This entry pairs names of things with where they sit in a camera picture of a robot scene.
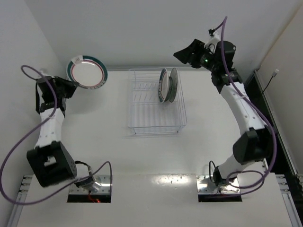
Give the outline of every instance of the plate rim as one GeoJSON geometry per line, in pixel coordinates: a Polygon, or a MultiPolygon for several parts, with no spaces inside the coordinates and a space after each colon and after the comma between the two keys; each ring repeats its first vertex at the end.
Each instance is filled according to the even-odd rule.
{"type": "MultiPolygon", "coordinates": [[[[96,89],[96,88],[103,86],[106,83],[107,78],[108,78],[108,73],[107,73],[107,69],[106,69],[105,65],[99,59],[97,59],[95,57],[88,56],[88,55],[78,55],[78,56],[81,56],[84,60],[90,60],[90,61],[95,62],[97,65],[99,65],[99,67],[101,68],[102,74],[103,74],[103,80],[101,80],[98,84],[93,85],[93,86],[85,86],[85,85],[79,84],[79,87],[85,88],[85,89],[96,89]]],[[[72,67],[74,65],[76,65],[72,61],[72,59],[70,60],[70,62],[67,65],[66,73],[67,73],[69,80],[77,82],[71,74],[72,67]]]]}
{"type": "Polygon", "coordinates": [[[171,91],[171,94],[170,94],[170,97],[169,97],[169,101],[170,101],[171,103],[173,103],[173,102],[175,101],[176,96],[177,96],[177,93],[178,93],[178,77],[179,77],[179,72],[178,72],[177,68],[173,68],[173,69],[171,70],[170,76],[171,76],[171,73],[173,72],[173,70],[176,71],[176,77],[177,77],[177,78],[175,78],[175,79],[177,80],[177,82],[176,82],[176,87],[175,87],[175,86],[174,86],[174,78],[172,78],[172,79],[173,79],[173,81],[172,81],[172,83],[173,83],[173,88],[172,88],[172,91],[171,91]]]}
{"type": "Polygon", "coordinates": [[[172,93],[172,89],[173,89],[173,79],[169,76],[169,90],[167,92],[166,98],[165,98],[165,102],[169,101],[170,95],[172,93]]]}
{"type": "Polygon", "coordinates": [[[159,78],[159,86],[158,86],[158,97],[159,97],[159,101],[161,103],[163,103],[166,99],[166,96],[165,97],[162,97],[162,83],[163,83],[163,79],[164,79],[164,75],[165,75],[165,72],[166,72],[166,78],[168,79],[169,81],[169,74],[168,74],[168,71],[167,69],[162,69],[161,71],[161,74],[160,74],[160,78],[159,78]]]}

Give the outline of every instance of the white wall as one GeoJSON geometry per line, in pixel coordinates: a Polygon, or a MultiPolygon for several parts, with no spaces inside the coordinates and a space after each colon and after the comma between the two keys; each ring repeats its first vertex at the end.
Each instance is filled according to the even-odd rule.
{"type": "Polygon", "coordinates": [[[90,54],[107,66],[179,65],[172,55],[229,16],[244,78],[300,0],[25,0],[60,61],[90,54]]]}
{"type": "Polygon", "coordinates": [[[299,173],[303,173],[303,6],[281,34],[260,68],[260,83],[268,83],[272,72],[279,74],[272,80],[265,94],[278,123],[279,131],[291,153],[299,173]]]}
{"type": "MultiPolygon", "coordinates": [[[[26,132],[40,122],[35,112],[35,84],[20,71],[22,64],[62,75],[62,65],[23,0],[0,1],[0,162],[26,132]]],[[[23,174],[31,170],[26,151],[37,133],[21,144],[4,169],[5,191],[15,198],[23,174]]],[[[12,205],[0,196],[0,226],[6,226],[12,205]]]]}

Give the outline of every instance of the cable connector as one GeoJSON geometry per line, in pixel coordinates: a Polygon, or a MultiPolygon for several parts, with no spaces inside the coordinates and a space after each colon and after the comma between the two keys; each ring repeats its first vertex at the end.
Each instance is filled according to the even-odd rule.
{"type": "Polygon", "coordinates": [[[214,30],[214,29],[209,29],[209,30],[208,30],[209,35],[210,35],[211,37],[213,37],[215,31],[216,31],[216,30],[214,30]]]}
{"type": "Polygon", "coordinates": [[[279,70],[275,69],[275,71],[273,71],[273,73],[271,74],[271,77],[275,77],[278,73],[279,73],[279,70]]]}

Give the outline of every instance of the dish drying rack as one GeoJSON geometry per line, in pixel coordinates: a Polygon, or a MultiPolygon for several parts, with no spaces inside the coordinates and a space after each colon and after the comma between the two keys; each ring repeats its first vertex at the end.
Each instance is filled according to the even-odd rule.
{"type": "MultiPolygon", "coordinates": [[[[129,70],[131,92],[128,127],[135,135],[173,134],[187,124],[182,85],[178,71],[178,90],[173,103],[160,103],[158,86],[163,68],[129,70]]],[[[166,68],[168,74],[173,68],[166,68]]]]}

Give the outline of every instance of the plate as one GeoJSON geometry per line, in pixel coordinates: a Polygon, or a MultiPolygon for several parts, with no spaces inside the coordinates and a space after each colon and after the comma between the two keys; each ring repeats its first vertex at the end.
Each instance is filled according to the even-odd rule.
{"type": "Polygon", "coordinates": [[[178,91],[178,71],[176,68],[171,70],[170,77],[172,78],[172,91],[169,96],[169,101],[172,103],[175,100],[178,91]]]}
{"type": "Polygon", "coordinates": [[[169,75],[166,69],[162,69],[159,79],[158,95],[159,101],[164,102],[169,91],[169,75]]]}
{"type": "Polygon", "coordinates": [[[107,81],[107,70],[97,58],[79,55],[71,59],[67,65],[67,76],[71,81],[79,83],[79,87],[96,89],[107,81]]]}
{"type": "Polygon", "coordinates": [[[169,91],[168,91],[168,93],[166,95],[166,99],[164,100],[165,102],[169,100],[171,92],[172,92],[172,78],[169,77],[169,91]]]}

